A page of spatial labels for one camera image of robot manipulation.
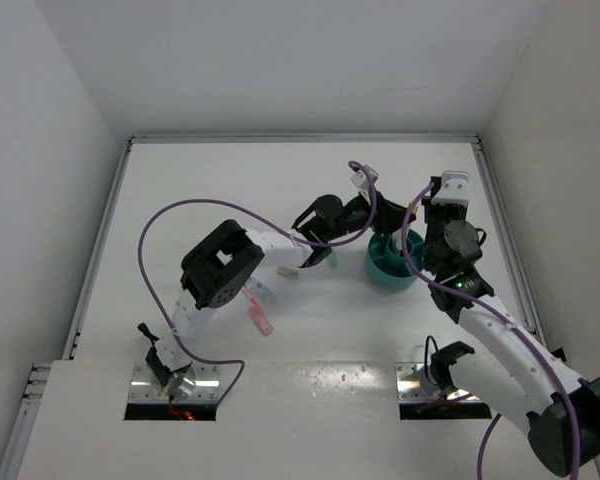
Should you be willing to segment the blue highlighter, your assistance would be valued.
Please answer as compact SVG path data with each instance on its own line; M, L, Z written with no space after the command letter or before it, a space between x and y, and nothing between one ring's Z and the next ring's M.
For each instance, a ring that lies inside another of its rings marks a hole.
M402 231L401 230L397 230L395 231L390 238L389 244L388 244L390 251L394 254L394 255L398 255L398 256L402 256L403 255L403 251L402 251Z

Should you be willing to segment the green highlighter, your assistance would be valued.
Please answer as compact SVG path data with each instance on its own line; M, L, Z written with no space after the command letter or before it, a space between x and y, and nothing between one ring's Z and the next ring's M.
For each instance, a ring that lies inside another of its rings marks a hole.
M334 250L327 256L327 263L331 268L336 268L338 266L338 259L336 252Z

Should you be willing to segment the grey eraser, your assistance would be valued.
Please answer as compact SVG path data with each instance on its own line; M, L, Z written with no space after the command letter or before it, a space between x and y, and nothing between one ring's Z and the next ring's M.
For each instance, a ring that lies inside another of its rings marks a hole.
M278 275L281 275L281 276L284 276L287 278L292 278L292 279L297 279L299 276L298 269L287 267L287 266L279 266L276 270L276 273Z

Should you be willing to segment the clear glue bottle blue cap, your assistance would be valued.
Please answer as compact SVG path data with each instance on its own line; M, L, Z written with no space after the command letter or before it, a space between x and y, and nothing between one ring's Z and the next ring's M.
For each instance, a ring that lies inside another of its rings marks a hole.
M276 294L255 278L249 278L245 283L245 288L256 300L263 304L274 304L277 300Z

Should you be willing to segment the pink highlighter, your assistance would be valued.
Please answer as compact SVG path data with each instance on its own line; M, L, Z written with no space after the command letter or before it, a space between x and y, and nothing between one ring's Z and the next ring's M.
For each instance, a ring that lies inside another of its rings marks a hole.
M274 331L273 326L269 322L265 312L257 305L252 305L248 309L249 316L259 332L267 337Z

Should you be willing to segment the yellow highlighter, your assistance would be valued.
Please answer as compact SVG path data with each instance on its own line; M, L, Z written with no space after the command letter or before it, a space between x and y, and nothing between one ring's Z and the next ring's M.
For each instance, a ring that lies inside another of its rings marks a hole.
M412 208L412 214L417 216L418 213L418 209L419 209L419 202L411 202L409 204L409 207Z

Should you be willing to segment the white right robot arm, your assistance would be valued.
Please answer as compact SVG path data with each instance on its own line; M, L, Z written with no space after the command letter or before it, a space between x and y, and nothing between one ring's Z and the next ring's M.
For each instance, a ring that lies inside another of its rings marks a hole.
M600 378L586 379L536 340L479 274L485 234L467 221L469 177L445 171L418 196L422 267L437 308L488 351L457 341L433 355L442 391L466 390L515 425L554 475L575 479L600 455Z

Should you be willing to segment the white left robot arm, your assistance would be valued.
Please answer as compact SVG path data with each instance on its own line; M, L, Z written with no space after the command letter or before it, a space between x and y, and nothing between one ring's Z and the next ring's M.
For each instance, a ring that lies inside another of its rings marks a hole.
M325 194L302 211L288 230L270 223L260 232L234 219L222 221L181 260L181 298L175 311L157 305L167 323L166 333L155 336L145 325L138 327L151 342L145 362L156 386L175 397L191 365L210 362L194 353L194 341L258 267L315 267L336 247L354 242L366 231L380 240L390 239L406 215L405 206L380 193L359 193L348 202Z

